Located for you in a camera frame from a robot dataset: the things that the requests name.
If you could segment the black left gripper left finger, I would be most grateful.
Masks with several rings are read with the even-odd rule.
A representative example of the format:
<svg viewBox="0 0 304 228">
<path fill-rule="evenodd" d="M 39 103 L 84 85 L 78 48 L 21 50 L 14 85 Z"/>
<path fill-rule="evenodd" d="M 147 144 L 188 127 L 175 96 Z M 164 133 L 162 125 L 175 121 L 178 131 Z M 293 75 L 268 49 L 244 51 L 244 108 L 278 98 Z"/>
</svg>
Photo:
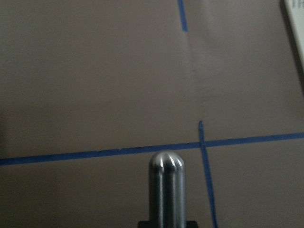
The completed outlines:
<svg viewBox="0 0 304 228">
<path fill-rule="evenodd" d="M 139 221 L 138 228 L 149 228 L 149 221 Z"/>
</svg>

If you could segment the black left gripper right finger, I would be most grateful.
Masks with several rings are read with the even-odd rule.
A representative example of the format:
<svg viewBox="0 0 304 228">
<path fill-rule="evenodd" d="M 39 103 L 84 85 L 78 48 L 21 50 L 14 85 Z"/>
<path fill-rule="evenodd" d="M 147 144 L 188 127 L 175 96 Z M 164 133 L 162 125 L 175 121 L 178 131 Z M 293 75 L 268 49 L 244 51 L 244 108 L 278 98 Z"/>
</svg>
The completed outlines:
<svg viewBox="0 0 304 228">
<path fill-rule="evenodd" d="M 198 224 L 197 224 L 196 221 L 187 220 L 187 222 L 186 222 L 186 228 L 198 228 Z"/>
</svg>

